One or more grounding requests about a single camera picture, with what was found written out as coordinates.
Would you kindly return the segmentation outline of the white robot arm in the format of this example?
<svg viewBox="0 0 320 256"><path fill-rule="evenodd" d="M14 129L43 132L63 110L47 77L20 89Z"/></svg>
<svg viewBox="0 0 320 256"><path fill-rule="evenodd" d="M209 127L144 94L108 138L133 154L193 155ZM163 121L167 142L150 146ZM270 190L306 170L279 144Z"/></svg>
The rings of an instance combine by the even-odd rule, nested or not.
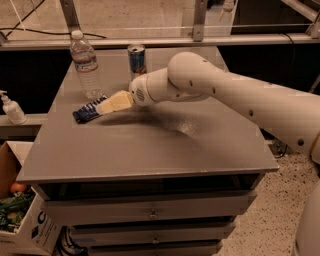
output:
<svg viewBox="0 0 320 256"><path fill-rule="evenodd" d="M151 106L212 97L293 150L320 163L320 96L222 70L204 57L181 52L160 70L136 77L129 89L98 106L102 115L137 104Z"/></svg>

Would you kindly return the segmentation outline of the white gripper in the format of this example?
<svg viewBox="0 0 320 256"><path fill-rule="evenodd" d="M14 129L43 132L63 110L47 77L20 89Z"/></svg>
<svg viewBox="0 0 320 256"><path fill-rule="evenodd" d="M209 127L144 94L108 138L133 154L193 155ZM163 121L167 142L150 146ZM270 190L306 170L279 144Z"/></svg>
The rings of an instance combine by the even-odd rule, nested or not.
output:
<svg viewBox="0 0 320 256"><path fill-rule="evenodd" d="M148 75L144 74L133 79L129 85L129 92L131 94L128 91L119 91L113 94L96 107L97 113L105 115L128 109L132 107L134 102L143 107L153 105L155 101L148 92L147 78Z"/></svg>

